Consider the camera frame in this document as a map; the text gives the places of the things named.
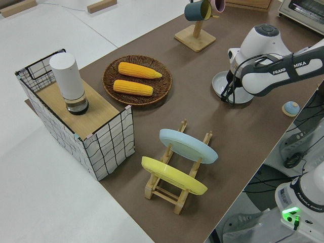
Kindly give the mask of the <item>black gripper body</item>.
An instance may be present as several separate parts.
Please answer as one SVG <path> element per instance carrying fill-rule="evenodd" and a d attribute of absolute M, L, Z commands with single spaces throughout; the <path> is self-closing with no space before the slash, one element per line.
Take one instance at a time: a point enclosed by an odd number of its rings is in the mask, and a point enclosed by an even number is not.
<path fill-rule="evenodd" d="M 230 85 L 230 87 L 234 86 L 235 88 L 241 87 L 241 79 L 234 76 L 233 72 L 231 70 L 228 71 L 226 75 L 227 84 Z"/>

